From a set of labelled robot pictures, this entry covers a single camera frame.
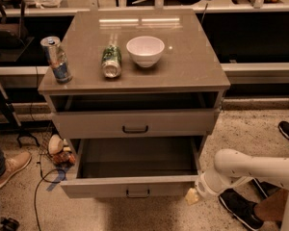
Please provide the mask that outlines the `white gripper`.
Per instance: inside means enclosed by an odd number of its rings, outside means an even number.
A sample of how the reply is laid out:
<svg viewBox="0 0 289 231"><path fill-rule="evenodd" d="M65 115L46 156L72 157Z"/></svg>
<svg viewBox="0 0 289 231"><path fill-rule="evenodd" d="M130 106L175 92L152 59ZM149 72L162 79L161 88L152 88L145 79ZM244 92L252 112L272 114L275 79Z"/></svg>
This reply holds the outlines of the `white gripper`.
<svg viewBox="0 0 289 231"><path fill-rule="evenodd" d="M215 169L207 169L202 172L195 182L195 188L190 188L185 200L188 205L199 202L199 197L203 199L218 196L231 186L231 180L228 176L221 175Z"/></svg>

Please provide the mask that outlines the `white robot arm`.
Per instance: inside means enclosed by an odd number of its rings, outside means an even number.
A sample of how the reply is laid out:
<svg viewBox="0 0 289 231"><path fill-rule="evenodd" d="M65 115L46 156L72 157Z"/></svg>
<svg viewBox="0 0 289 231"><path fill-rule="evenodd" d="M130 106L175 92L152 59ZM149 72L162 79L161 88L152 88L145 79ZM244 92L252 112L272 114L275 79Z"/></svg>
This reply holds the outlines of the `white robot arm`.
<svg viewBox="0 0 289 231"><path fill-rule="evenodd" d="M289 158L254 157L234 149L222 149L214 165L202 172L185 199L189 205L218 196L256 178L289 191ZM289 195L280 231L289 231Z"/></svg>

